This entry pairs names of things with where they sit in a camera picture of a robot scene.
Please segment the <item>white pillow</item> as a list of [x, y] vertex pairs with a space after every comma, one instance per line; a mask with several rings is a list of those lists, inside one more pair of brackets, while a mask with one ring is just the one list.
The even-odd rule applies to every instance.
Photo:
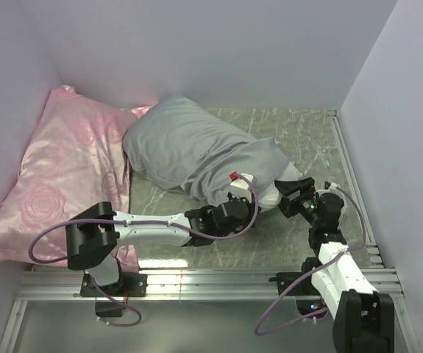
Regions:
[[258, 205], [261, 211], [266, 212], [277, 207], [284, 194], [280, 189], [285, 187], [285, 183], [299, 181], [301, 177], [302, 173], [294, 165], [294, 162], [290, 161], [276, 179], [259, 192]]

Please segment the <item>grey pillowcase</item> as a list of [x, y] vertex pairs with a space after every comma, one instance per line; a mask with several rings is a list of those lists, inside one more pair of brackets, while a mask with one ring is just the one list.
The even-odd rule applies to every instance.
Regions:
[[132, 169], [169, 192], [218, 205], [227, 198], [230, 174], [250, 174], [260, 196], [276, 181], [301, 177], [275, 139], [258, 139], [222, 121], [181, 94], [150, 108], [123, 138]]

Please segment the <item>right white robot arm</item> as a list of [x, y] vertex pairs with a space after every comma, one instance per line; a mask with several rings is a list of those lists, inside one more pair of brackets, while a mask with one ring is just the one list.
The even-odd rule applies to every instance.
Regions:
[[337, 352], [393, 352], [394, 302], [363, 275], [339, 227], [352, 197], [338, 184], [316, 188], [313, 178], [275, 183], [282, 194], [279, 209], [286, 218], [301, 215], [310, 225], [308, 243], [314, 257], [299, 272], [279, 272], [272, 281], [286, 296], [315, 296], [319, 302], [298, 303], [301, 314], [321, 318], [325, 309], [334, 320]]

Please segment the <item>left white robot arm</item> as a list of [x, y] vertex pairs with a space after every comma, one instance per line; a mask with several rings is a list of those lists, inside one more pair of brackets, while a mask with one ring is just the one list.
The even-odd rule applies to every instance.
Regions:
[[68, 221], [65, 227], [68, 268], [87, 271], [108, 296], [124, 286], [119, 260], [123, 246], [159, 243], [177, 247], [208, 246], [249, 230], [259, 213], [253, 195], [234, 196], [218, 206], [205, 206], [168, 216], [133, 215], [99, 202]]

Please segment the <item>pink rose satin pillow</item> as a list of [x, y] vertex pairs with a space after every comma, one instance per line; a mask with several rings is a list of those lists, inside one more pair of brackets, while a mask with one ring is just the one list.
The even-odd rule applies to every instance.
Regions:
[[120, 110], [67, 85], [51, 91], [0, 205], [0, 262], [28, 263], [37, 235], [99, 202], [128, 212], [130, 164], [122, 140], [148, 110]]

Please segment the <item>right controller board with leds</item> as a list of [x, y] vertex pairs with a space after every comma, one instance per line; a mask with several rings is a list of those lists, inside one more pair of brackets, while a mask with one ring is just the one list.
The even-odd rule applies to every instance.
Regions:
[[328, 318], [330, 313], [322, 297], [298, 297], [296, 308], [304, 319], [320, 321]]

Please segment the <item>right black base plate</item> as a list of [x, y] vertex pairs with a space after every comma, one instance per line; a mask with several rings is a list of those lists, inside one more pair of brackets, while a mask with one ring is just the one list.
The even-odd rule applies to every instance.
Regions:
[[[273, 282], [277, 286], [277, 292], [282, 294], [290, 285], [302, 276], [301, 272], [277, 272], [269, 278], [269, 282]], [[311, 284], [311, 277], [303, 279], [286, 296], [318, 296], [319, 292]]]

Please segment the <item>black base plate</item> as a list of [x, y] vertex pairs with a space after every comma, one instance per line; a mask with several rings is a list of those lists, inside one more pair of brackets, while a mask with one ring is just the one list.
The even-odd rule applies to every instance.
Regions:
[[[79, 292], [81, 297], [99, 296], [92, 279], [93, 277], [90, 274], [84, 274]], [[100, 286], [100, 289], [112, 297], [144, 297], [146, 295], [147, 279], [146, 274], [121, 274], [117, 283]]]
[[[277, 292], [282, 294], [290, 285], [302, 276], [301, 272], [277, 272], [269, 278], [269, 282], [273, 282], [277, 286]], [[318, 296], [319, 292], [311, 284], [311, 277], [303, 279], [286, 296]]]

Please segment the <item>aluminium right side rail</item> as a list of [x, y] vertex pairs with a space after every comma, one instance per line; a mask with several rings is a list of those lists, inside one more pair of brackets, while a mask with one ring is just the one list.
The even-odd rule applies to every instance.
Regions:
[[381, 257], [380, 250], [377, 246], [377, 242], [374, 239], [371, 224], [369, 222], [368, 214], [366, 212], [365, 205], [363, 203], [363, 198], [361, 196], [360, 188], [358, 185], [358, 181], [355, 176], [354, 168], [352, 167], [352, 163], [349, 157], [349, 152], [346, 147], [344, 136], [341, 131], [341, 126], [338, 121], [338, 111], [337, 110], [328, 110], [327, 117], [330, 120], [330, 125], [333, 128], [333, 134], [335, 136], [335, 142], [337, 143], [339, 153], [341, 155], [341, 162], [344, 167], [344, 173], [347, 178], [347, 182], [349, 185], [349, 190], [351, 193], [352, 198], [357, 202], [357, 205], [360, 208], [360, 211], [363, 215], [363, 220], [365, 221], [366, 225], [366, 244], [367, 244], [367, 252], [369, 253], [369, 259], [371, 262], [372, 268], [385, 268], [385, 264]]

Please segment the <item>aluminium rail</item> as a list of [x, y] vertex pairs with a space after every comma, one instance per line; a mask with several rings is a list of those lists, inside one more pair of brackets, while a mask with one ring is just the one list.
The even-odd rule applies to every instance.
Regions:
[[347, 182], [349, 185], [349, 190], [351, 193], [352, 198], [357, 202], [357, 205], [360, 208], [360, 211], [363, 215], [363, 220], [365, 221], [366, 225], [366, 244], [367, 244], [367, 252], [369, 253], [369, 259], [371, 262], [372, 268], [385, 268], [385, 264], [381, 257], [380, 250], [377, 246], [377, 242], [374, 239], [371, 224], [369, 222], [368, 214], [366, 212], [365, 205], [363, 203], [363, 198], [361, 196], [360, 188], [358, 185], [358, 181], [355, 176], [354, 168], [352, 167], [352, 163], [349, 157], [349, 152], [346, 147], [344, 136], [341, 131], [341, 126], [338, 121], [338, 111], [337, 110], [328, 110], [327, 117], [330, 120], [330, 125], [333, 128], [333, 134], [335, 136], [335, 142], [337, 143], [339, 153], [341, 155], [341, 162], [344, 167], [344, 173], [347, 178]]
[[[186, 268], [146, 269], [146, 282], [140, 286], [147, 301], [240, 301], [273, 300], [283, 281], [278, 268], [225, 268], [192, 270]], [[42, 268], [23, 273], [16, 301], [87, 301], [80, 295], [85, 287], [81, 271]]]

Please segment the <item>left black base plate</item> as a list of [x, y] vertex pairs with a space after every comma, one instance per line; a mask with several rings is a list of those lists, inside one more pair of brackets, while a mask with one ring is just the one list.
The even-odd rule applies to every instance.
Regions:
[[[90, 274], [84, 274], [79, 292], [81, 297], [99, 296], [92, 279], [93, 277]], [[100, 289], [112, 297], [144, 297], [146, 295], [147, 279], [146, 274], [121, 274], [117, 283], [100, 286]]]

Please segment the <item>black box under rail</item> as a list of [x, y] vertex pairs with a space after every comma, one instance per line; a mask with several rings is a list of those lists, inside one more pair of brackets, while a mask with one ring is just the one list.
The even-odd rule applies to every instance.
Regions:
[[121, 304], [112, 301], [95, 302], [95, 314], [100, 318], [121, 318], [124, 314], [124, 302]]

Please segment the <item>aluminium front rail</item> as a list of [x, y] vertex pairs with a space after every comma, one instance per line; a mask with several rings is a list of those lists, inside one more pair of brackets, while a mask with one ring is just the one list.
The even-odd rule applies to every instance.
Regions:
[[[225, 268], [192, 270], [186, 268], [146, 269], [146, 282], [140, 286], [147, 301], [240, 301], [273, 300], [283, 281], [278, 268]], [[87, 301], [80, 295], [85, 287], [81, 271], [42, 268], [23, 273], [16, 301]]]

